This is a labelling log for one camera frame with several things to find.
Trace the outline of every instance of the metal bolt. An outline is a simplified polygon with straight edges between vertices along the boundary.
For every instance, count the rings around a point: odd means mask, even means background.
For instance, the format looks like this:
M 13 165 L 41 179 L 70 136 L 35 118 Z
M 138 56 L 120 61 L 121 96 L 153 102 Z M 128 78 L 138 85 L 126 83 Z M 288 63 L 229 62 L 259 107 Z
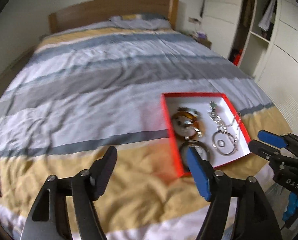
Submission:
M 50 176 L 47 178 L 48 181 L 53 181 L 53 180 L 55 180 L 55 179 L 56 179 L 56 176 L 55 176 L 55 175 L 50 175 Z
M 82 170 L 80 172 L 80 176 L 88 176 L 89 175 L 89 170 Z
M 221 176 L 224 175 L 224 173 L 220 170 L 217 170 L 217 171 L 215 171 L 215 175 L 218 176 L 218 177 L 221 177 Z
M 255 183 L 255 182 L 257 182 L 257 179 L 253 176 L 250 176 L 250 177 L 248 177 L 248 181 Z

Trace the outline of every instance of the wooden headboard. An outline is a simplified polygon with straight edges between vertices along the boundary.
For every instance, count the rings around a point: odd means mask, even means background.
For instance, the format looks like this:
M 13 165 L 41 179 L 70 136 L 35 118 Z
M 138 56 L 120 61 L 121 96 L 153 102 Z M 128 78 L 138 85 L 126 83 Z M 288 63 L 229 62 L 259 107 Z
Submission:
M 106 21 L 115 15 L 159 13 L 175 29 L 178 0 L 93 0 L 72 5 L 49 15 L 49 28 L 56 33 Z

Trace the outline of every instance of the wooden nightstand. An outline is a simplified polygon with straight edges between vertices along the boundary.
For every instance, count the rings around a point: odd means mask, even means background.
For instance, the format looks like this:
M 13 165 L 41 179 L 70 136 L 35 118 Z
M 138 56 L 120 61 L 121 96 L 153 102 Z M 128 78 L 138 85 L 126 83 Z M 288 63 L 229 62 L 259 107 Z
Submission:
M 202 38 L 196 38 L 196 42 L 206 46 L 208 49 L 211 49 L 212 42 Z

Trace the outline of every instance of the white garment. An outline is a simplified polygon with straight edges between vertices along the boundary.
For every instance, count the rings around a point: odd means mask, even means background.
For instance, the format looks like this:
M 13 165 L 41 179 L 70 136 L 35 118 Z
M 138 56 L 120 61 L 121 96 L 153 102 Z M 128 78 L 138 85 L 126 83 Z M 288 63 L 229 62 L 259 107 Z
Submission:
M 268 31 L 270 26 L 270 20 L 273 14 L 274 5 L 276 0 L 271 0 L 269 3 L 268 8 L 266 9 L 261 21 L 259 22 L 258 26 L 263 29 L 264 31 Z

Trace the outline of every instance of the striped bedspread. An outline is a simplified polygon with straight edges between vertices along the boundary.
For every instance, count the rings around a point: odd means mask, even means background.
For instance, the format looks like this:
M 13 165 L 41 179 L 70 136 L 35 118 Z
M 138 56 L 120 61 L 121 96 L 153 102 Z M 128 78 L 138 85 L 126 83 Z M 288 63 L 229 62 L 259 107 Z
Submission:
M 0 219 L 15 239 L 50 174 L 70 177 L 117 146 L 118 161 L 95 203 L 108 239 L 194 239 L 208 210 L 192 178 L 176 178 L 160 97 L 221 92 L 251 138 L 290 132 L 265 93 L 236 66 L 171 29 L 101 28 L 46 38 L 0 99 Z M 253 154 L 221 169 L 273 185 Z M 70 225 L 79 239 L 73 202 Z M 227 227 L 234 218 L 230 209 Z

